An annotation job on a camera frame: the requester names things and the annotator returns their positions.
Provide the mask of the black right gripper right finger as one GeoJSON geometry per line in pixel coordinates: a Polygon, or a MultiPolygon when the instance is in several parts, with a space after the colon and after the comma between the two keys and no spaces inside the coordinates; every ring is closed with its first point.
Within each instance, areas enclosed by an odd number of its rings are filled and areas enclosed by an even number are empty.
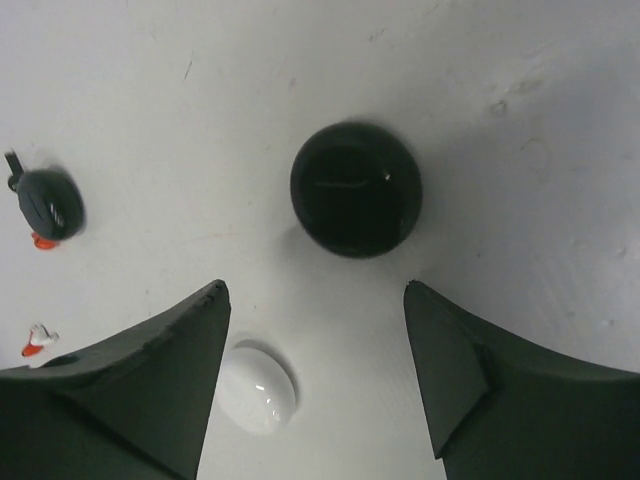
{"type": "Polygon", "coordinates": [[[639,377],[528,341],[419,281],[405,322],[450,479],[635,479],[639,377]]]}

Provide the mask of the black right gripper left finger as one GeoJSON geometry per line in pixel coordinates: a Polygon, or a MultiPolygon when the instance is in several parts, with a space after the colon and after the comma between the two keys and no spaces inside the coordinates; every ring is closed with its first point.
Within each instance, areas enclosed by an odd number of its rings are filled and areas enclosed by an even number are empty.
{"type": "Polygon", "coordinates": [[[231,317],[213,281],[129,329],[1,373],[5,479],[193,479],[231,317]]]}

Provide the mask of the white round charging case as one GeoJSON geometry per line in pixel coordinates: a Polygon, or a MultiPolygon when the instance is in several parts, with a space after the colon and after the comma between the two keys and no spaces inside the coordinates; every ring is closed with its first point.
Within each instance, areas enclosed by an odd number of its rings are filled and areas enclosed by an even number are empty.
{"type": "Polygon", "coordinates": [[[267,436],[293,418],[297,392],[292,377],[271,353],[241,343],[223,356],[215,401],[240,429],[267,436]]]}

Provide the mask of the black round charging case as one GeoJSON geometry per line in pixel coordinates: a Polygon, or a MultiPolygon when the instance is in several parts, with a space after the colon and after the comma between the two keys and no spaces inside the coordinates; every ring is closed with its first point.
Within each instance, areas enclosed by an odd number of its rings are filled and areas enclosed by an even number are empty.
{"type": "Polygon", "coordinates": [[[346,258],[384,255],[409,237],[423,202],[420,170],[389,130],[343,121],[313,134],[290,173],[295,215],[323,249],[346,258]]]}

